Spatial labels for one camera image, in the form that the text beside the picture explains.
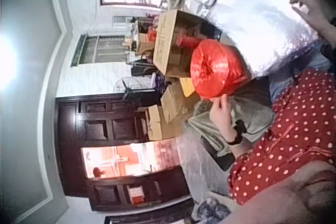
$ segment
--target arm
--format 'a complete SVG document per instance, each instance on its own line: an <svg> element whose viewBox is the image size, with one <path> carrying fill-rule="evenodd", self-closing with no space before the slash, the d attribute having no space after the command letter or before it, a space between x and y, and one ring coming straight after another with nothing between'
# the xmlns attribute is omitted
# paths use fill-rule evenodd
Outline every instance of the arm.
<svg viewBox="0 0 336 224"><path fill-rule="evenodd" d="M336 48L336 27L327 20L316 0L290 0L291 4L299 3L300 6L306 5L308 11L293 6L297 12L319 35L329 42L332 48Z"/></svg>
<svg viewBox="0 0 336 224"><path fill-rule="evenodd" d="M231 107L226 94L220 98L215 98L210 110L210 120L217 126L228 143L232 143L235 140L237 132L231 127ZM252 149L252 143L243 138L240 144L230 146L230 149L235 158L238 158Z"/></svg>

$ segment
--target open cardboard box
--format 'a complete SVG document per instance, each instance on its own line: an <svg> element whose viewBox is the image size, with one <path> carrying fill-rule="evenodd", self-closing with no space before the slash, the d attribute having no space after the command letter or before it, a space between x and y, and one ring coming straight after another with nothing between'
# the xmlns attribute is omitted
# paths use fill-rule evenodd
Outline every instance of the open cardboard box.
<svg viewBox="0 0 336 224"><path fill-rule="evenodd" d="M161 106L151 106L145 112L149 140L157 141L182 135L182 125L178 121L166 123Z"/></svg>
<svg viewBox="0 0 336 224"><path fill-rule="evenodd" d="M200 96L196 92L185 97L179 81L169 85L161 97L165 121L167 123L172 121L183 123L192 116L195 104L199 100Z"/></svg>
<svg viewBox="0 0 336 224"><path fill-rule="evenodd" d="M193 50L176 45L180 31L185 29L188 36L206 39L207 36L199 31L216 28L202 18L180 10L161 13L157 28L153 63L165 76L190 77Z"/></svg>
<svg viewBox="0 0 336 224"><path fill-rule="evenodd" d="M147 34L139 33L138 38L139 38L139 41L137 43L137 50L136 50L137 54L142 54L148 50L154 49L155 42L149 41L147 38Z"/></svg>

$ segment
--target hand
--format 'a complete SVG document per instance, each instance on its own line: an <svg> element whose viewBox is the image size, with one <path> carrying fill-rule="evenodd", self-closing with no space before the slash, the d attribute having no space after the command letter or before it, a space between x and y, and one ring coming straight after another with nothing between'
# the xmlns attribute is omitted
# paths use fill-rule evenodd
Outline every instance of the hand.
<svg viewBox="0 0 336 224"><path fill-rule="evenodd" d="M293 6L292 9L317 32L321 33L329 26L329 22L316 0L290 0L289 3L299 3L300 8ZM308 12L302 10L302 5L306 5Z"/></svg>
<svg viewBox="0 0 336 224"><path fill-rule="evenodd" d="M293 10L314 28L322 38L331 43L333 47L336 45L336 28L329 23L316 0L290 0L290 3L299 3L300 8L293 6ZM308 8L307 12L304 11L302 5Z"/></svg>
<svg viewBox="0 0 336 224"><path fill-rule="evenodd" d="M231 106L226 94L214 99L210 110L210 120L217 126L226 141L235 140L237 132L231 127Z"/></svg>

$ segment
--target silver foil bag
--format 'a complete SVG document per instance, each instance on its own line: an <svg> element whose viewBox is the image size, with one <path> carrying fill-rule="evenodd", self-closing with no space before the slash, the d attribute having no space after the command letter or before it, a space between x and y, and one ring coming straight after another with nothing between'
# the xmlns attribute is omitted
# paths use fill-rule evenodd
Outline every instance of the silver foil bag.
<svg viewBox="0 0 336 224"><path fill-rule="evenodd" d="M199 16L233 41L255 78L278 70L318 43L317 32L292 10L289 1L217 0Z"/></svg>

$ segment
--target wrist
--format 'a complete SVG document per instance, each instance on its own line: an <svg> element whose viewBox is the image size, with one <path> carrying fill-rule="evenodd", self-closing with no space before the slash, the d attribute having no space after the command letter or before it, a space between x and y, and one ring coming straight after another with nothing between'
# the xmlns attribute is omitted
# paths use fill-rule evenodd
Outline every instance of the wrist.
<svg viewBox="0 0 336 224"><path fill-rule="evenodd" d="M334 49L336 47L336 27L328 23L321 31L321 37L329 42Z"/></svg>
<svg viewBox="0 0 336 224"><path fill-rule="evenodd" d="M225 141L227 141L228 143L234 142L235 138L238 134L237 131L232 127L228 128L224 131L220 131L220 132L223 135L223 137L225 138Z"/></svg>

